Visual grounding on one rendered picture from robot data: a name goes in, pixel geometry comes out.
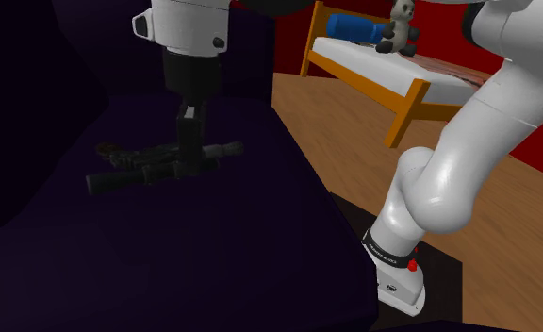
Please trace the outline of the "wooden bed with white mattress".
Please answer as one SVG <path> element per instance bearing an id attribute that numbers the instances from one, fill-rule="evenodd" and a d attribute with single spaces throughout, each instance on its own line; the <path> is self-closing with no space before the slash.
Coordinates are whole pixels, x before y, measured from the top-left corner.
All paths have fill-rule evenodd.
<path id="1" fill-rule="evenodd" d="M 330 38 L 326 32 L 339 8 L 315 3 L 300 76 L 311 63 L 395 113 L 384 140 L 399 145 L 413 120 L 449 121 L 490 75 L 436 58 L 378 54 L 374 48 Z"/>

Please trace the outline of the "dark purple sofa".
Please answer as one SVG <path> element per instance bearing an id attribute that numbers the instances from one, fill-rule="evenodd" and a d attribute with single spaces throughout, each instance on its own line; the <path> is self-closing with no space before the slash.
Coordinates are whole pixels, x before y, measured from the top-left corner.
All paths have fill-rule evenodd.
<path id="1" fill-rule="evenodd" d="M 274 22 L 231 0 L 216 170 L 90 195 L 100 142 L 174 141 L 151 0 L 0 0 L 0 332 L 366 332 L 374 267 L 271 105 Z"/>

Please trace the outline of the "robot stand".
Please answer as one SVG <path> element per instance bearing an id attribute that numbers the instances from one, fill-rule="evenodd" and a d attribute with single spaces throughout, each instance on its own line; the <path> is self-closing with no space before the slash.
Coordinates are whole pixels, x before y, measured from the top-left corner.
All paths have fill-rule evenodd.
<path id="1" fill-rule="evenodd" d="M 438 320 L 463 321 L 462 262 L 424 241 L 418 244 L 417 262 L 423 271 L 426 290 L 420 314 L 411 317 L 380 302 L 379 317 L 370 331 Z"/>

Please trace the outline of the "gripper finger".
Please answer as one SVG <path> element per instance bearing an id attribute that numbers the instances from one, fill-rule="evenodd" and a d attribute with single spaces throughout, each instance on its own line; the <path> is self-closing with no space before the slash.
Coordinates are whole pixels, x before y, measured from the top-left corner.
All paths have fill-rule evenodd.
<path id="1" fill-rule="evenodd" d="M 177 140 L 181 161 L 189 175 L 198 175 L 203 161 L 206 110 L 203 103 L 182 102 L 176 119 Z"/>

